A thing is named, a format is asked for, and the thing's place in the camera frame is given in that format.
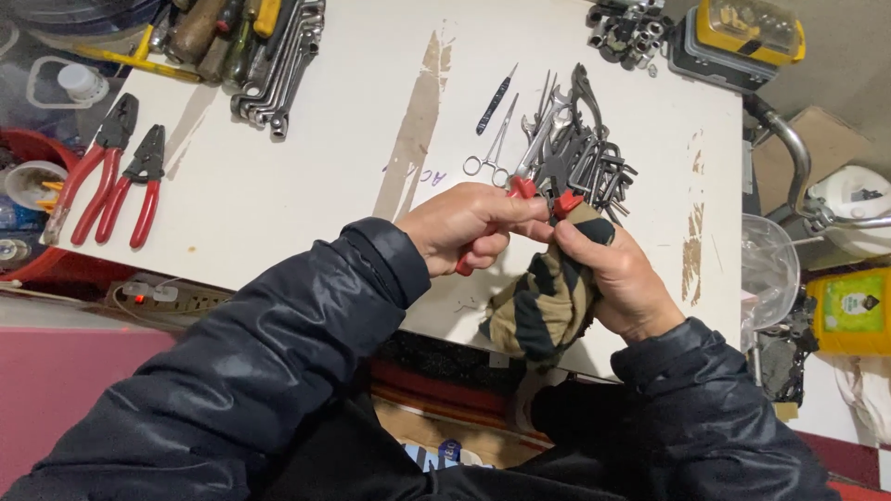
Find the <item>green label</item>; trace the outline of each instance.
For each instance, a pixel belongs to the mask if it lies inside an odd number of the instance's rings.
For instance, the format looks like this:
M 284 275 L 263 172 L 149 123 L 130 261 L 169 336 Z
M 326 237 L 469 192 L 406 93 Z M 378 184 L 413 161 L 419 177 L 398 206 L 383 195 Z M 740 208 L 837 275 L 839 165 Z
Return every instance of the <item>green label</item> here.
M 880 305 L 885 277 L 846 278 L 830 282 L 823 298 L 823 325 L 829 333 L 880 333 L 885 330 Z

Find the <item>hand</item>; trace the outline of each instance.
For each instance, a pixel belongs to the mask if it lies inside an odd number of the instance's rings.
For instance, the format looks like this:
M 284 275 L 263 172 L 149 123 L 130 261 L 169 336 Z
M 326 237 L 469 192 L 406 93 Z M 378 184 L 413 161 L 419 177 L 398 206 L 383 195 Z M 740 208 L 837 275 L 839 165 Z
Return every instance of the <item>hand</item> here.
M 511 241 L 510 233 L 539 242 L 551 239 L 544 199 L 507 198 L 502 188 L 461 183 L 425 201 L 396 222 L 427 263 L 430 278 L 454 273 L 458 258 L 470 246 L 467 263 L 484 269 L 495 263 Z M 491 226 L 496 226 L 495 234 Z
M 591 242 L 567 221 L 554 230 L 560 248 L 594 272 L 603 294 L 594 316 L 604 327 L 631 342 L 660 336 L 684 322 L 662 279 L 625 229 L 616 228 L 609 247 Z

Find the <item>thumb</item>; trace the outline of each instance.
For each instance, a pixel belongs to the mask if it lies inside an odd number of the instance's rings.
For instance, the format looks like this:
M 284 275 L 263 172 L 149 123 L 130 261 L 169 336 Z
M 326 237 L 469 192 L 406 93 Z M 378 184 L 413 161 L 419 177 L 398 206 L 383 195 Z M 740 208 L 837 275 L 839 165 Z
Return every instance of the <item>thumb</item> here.
M 548 204 L 542 197 L 531 199 L 488 197 L 483 205 L 485 214 L 480 214 L 486 222 L 525 223 L 532 219 L 544 221 L 548 218 Z
M 612 262 L 613 249 L 591 242 L 568 221 L 557 223 L 554 238 L 568 256 L 595 271 L 608 267 Z

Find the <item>pink wall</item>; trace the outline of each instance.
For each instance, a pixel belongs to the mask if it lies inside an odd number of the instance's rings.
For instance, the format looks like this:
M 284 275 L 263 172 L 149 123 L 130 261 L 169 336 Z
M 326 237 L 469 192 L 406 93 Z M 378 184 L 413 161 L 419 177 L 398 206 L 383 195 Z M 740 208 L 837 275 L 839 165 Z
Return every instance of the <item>pink wall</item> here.
M 0 328 L 0 495 L 106 387 L 173 343 L 142 328 Z

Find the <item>white table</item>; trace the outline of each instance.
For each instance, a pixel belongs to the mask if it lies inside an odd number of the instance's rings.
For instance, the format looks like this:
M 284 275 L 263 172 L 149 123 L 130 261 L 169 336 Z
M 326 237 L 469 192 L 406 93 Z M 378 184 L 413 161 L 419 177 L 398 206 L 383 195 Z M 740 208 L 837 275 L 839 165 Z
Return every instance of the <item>white table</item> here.
M 288 138 L 240 123 L 222 89 L 134 71 L 124 91 L 140 100 L 122 165 L 155 123 L 168 131 L 167 178 L 148 242 L 128 246 L 143 190 L 131 190 L 114 235 L 72 248 L 71 231 L 95 191 L 97 169 L 74 201 L 61 247 L 226 289 L 271 265 L 332 240 L 374 211 L 385 166 L 431 35 L 451 50 L 438 118 L 412 205 L 470 178 L 462 163 L 483 155 L 513 94 L 520 92 L 501 161 L 526 149 L 519 118 L 535 111 L 548 69 L 564 91 L 577 62 L 588 69 L 610 140 L 640 171 L 628 191 L 627 227 L 688 315 L 739 343 L 740 99 L 670 73 L 658 77 L 608 64 L 585 45 L 584 0 L 331 0 L 321 51 L 291 110 Z M 492 93 L 515 62 L 511 88 L 485 134 L 474 133 Z M 409 177 L 403 190 L 411 190 Z M 694 224 L 701 211 L 701 225 Z M 470 278 L 449 276 L 409 311 L 403 327 L 490 348 L 477 332 L 486 300 L 518 276 L 543 245 L 515 237 L 499 263 Z M 610 376 L 609 356 L 624 347 L 595 323 L 562 366 Z

